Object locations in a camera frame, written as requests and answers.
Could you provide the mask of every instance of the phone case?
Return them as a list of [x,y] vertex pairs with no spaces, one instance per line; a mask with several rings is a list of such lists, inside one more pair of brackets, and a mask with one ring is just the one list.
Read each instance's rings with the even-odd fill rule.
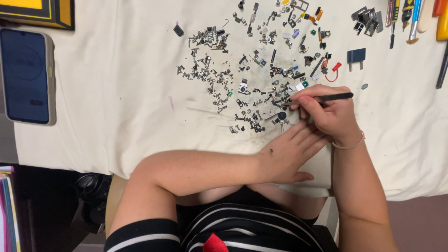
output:
[[[54,76],[54,57],[53,57],[54,44],[53,44],[53,40],[51,39],[51,37],[49,35],[42,33],[42,32],[38,32],[38,31],[11,29],[11,28],[7,28],[7,29],[37,33],[37,34],[41,34],[45,38],[45,70],[47,72],[48,123],[47,124],[39,124],[39,123],[23,122],[23,121],[17,121],[17,120],[11,119],[6,111],[7,104],[6,104],[6,98],[5,98],[4,99],[4,107],[5,107],[6,117],[13,122],[37,124],[37,125],[47,125],[47,126],[53,125],[56,123],[56,84],[55,84],[55,76]],[[4,85],[3,85],[4,77],[3,77],[2,57],[0,57],[0,74],[1,74],[1,85],[3,88],[3,93],[6,94]]]

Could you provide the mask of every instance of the red cable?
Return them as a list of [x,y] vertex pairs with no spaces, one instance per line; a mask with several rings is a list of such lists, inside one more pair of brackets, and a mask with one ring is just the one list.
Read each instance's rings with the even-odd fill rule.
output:
[[325,78],[329,81],[329,82],[335,82],[337,80],[337,78],[339,77],[339,70],[336,69],[336,79],[334,81],[331,81],[327,78],[327,75],[325,75]]

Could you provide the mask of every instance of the white cloth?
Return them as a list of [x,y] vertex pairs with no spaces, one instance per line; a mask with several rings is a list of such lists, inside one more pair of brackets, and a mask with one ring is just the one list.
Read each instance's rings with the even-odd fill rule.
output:
[[[409,28],[402,33],[399,21],[395,48],[390,50],[390,29],[373,37],[356,36],[350,18],[367,6],[382,11],[384,22],[387,1],[310,1],[308,13],[314,15],[317,7],[322,7],[319,26],[331,31],[331,36],[324,39],[327,49],[319,49],[318,37],[310,34],[318,27],[302,20],[296,26],[300,35],[291,39],[290,50],[282,34],[292,33],[292,28],[282,26],[288,17],[288,13],[282,13],[269,22],[269,31],[277,31],[276,43],[265,45],[261,51],[264,44],[259,42],[261,35],[256,27],[280,8],[275,0],[259,1],[254,36],[248,37],[247,26],[236,23],[232,13],[249,21],[254,0],[247,0],[243,11],[238,9],[238,2],[77,0],[75,32],[25,27],[43,31],[54,40],[57,122],[54,126],[15,123],[20,164],[115,173],[127,178],[141,159],[165,150],[255,153],[280,134],[280,126],[261,121],[266,131],[254,133],[247,123],[235,122],[235,113],[241,116],[236,99],[248,102],[249,107],[244,108],[253,112],[258,109],[266,113],[272,108],[268,103],[252,106],[257,96],[265,99],[266,95],[245,96],[236,90],[242,78],[249,80],[249,91],[254,87],[268,91],[274,80],[289,81],[294,86],[299,83],[269,76],[271,54],[276,48],[274,65],[298,65],[310,85],[350,87],[358,123],[366,134],[367,147],[389,200],[448,193],[448,83],[435,89],[445,47],[445,43],[435,41],[436,19],[431,21],[429,31],[418,34],[420,41],[413,45],[406,44]],[[233,84],[228,85],[234,90],[228,108],[217,114],[212,104],[215,98],[206,91],[208,83],[176,75],[176,65],[183,65],[184,71],[191,73],[193,61],[187,38],[208,26],[222,29],[226,18],[230,19],[224,27],[230,33],[229,54],[210,51],[203,45],[198,51],[200,57],[205,53],[212,57],[210,69],[230,68],[234,76]],[[185,32],[181,38],[173,31],[176,21]],[[297,47],[304,34],[309,50],[301,54]],[[364,70],[355,63],[350,73],[346,52],[359,48],[367,48]],[[239,73],[242,54],[250,59],[255,49],[267,66],[260,68],[249,62],[251,69]],[[316,52],[332,54],[329,79],[336,76],[331,68],[342,63],[336,82],[329,83],[323,74],[317,81],[311,80],[312,68],[304,67],[303,57]],[[223,65],[225,61],[231,66]],[[361,90],[364,83],[369,87]],[[220,84],[215,84],[215,89],[224,96]],[[296,114],[288,118],[291,123],[297,122]],[[228,126],[237,123],[246,131],[230,134]],[[330,150],[324,148],[302,168],[316,177],[303,186],[330,188]]]

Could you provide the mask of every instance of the fingernail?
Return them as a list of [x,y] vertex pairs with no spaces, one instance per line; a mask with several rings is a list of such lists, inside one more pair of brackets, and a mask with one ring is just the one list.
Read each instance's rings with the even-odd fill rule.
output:
[[300,103],[302,103],[302,104],[306,104],[306,103],[308,102],[308,100],[307,100],[306,97],[304,97],[304,96],[300,96],[300,97],[299,97],[299,101],[300,101]]

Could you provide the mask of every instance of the purple stain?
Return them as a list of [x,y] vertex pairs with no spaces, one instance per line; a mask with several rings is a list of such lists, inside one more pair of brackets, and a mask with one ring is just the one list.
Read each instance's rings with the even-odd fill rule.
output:
[[174,112],[174,104],[172,103],[172,96],[168,96],[169,103],[171,104],[171,110]]

